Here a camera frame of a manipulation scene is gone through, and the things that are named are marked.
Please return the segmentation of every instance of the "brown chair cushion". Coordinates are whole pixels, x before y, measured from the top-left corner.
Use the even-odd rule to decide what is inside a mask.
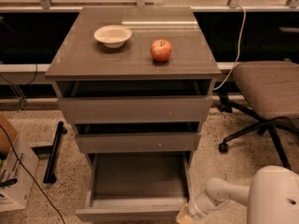
[[[299,118],[299,64],[240,63],[233,76],[236,86],[261,118]]]

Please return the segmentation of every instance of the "white bowl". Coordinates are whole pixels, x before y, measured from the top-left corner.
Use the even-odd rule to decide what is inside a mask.
[[[121,47],[132,35],[132,31],[121,25],[103,26],[96,30],[94,38],[104,43],[108,48],[115,49]]]

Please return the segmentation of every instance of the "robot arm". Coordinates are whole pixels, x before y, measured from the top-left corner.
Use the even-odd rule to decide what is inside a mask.
[[[179,224],[192,224],[209,212],[240,203],[248,208],[248,224],[295,224],[299,220],[299,175],[278,167],[262,168],[250,187],[229,184],[219,178],[206,182],[206,189],[191,199],[178,214]]]

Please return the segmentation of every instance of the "office chair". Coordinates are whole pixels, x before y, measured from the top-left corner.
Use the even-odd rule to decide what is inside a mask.
[[[257,123],[225,137],[219,144],[220,153],[228,152],[227,142],[257,130],[259,135],[270,133],[285,168],[291,169],[281,145],[277,128],[299,135],[291,119],[299,118],[299,64],[292,62],[245,62],[233,70],[235,85],[249,108],[221,99],[223,105],[234,107],[258,120]]]

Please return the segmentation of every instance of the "red apple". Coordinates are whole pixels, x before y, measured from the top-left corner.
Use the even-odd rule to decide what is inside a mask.
[[[150,54],[157,62],[166,62],[172,52],[171,43],[165,39],[155,40],[150,47]]]

